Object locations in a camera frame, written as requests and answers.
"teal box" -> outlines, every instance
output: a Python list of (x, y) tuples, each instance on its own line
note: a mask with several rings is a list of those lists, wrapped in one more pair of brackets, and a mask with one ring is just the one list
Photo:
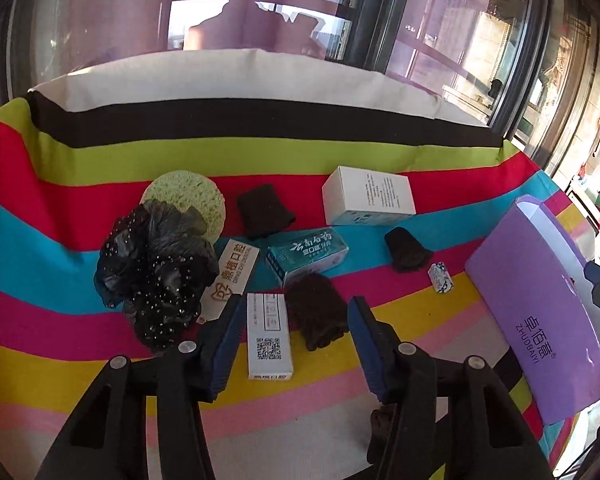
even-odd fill
[(311, 272), (324, 272), (339, 265), (349, 247), (333, 229), (325, 228), (307, 233), (285, 244), (267, 249), (266, 262), (287, 288)]

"white box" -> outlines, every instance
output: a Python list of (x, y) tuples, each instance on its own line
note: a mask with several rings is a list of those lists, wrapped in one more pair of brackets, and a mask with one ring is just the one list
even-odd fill
[(218, 260), (220, 274), (200, 298), (198, 324), (218, 319), (232, 294), (242, 294), (258, 261), (257, 247), (229, 240)]
[(294, 366), (283, 294), (247, 295), (247, 346), (250, 379), (291, 378)]
[(328, 225), (393, 225), (416, 214), (406, 176), (338, 166), (322, 186)]

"plastic bag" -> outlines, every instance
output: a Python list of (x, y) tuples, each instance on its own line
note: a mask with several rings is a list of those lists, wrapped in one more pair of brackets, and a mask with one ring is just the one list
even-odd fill
[(106, 307), (123, 303), (138, 339), (153, 352), (178, 341), (200, 315), (200, 297), (219, 274), (195, 208), (148, 200), (119, 219), (100, 250), (94, 283)]

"silver bolt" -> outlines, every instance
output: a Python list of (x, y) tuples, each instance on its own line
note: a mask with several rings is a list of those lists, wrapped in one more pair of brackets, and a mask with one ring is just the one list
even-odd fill
[(178, 350), (183, 354), (190, 354), (197, 347), (198, 345), (196, 345), (193, 341), (183, 341), (178, 345)]
[(417, 351), (418, 349), (413, 343), (400, 343), (398, 345), (398, 352), (403, 355), (414, 355)]
[(126, 365), (126, 357), (123, 355), (118, 355), (109, 361), (109, 364), (114, 370), (120, 370), (120, 368), (123, 368)]
[(484, 359), (478, 356), (469, 357), (469, 366), (474, 370), (482, 370), (484, 368), (485, 362)]

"green sponge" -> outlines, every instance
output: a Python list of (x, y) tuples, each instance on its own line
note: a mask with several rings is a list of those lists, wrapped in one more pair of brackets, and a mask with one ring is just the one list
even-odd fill
[(226, 218), (224, 197), (206, 176), (184, 170), (165, 173), (149, 184), (140, 203), (152, 198), (173, 204), (182, 213), (193, 206), (205, 220), (204, 238), (214, 244), (220, 237)]

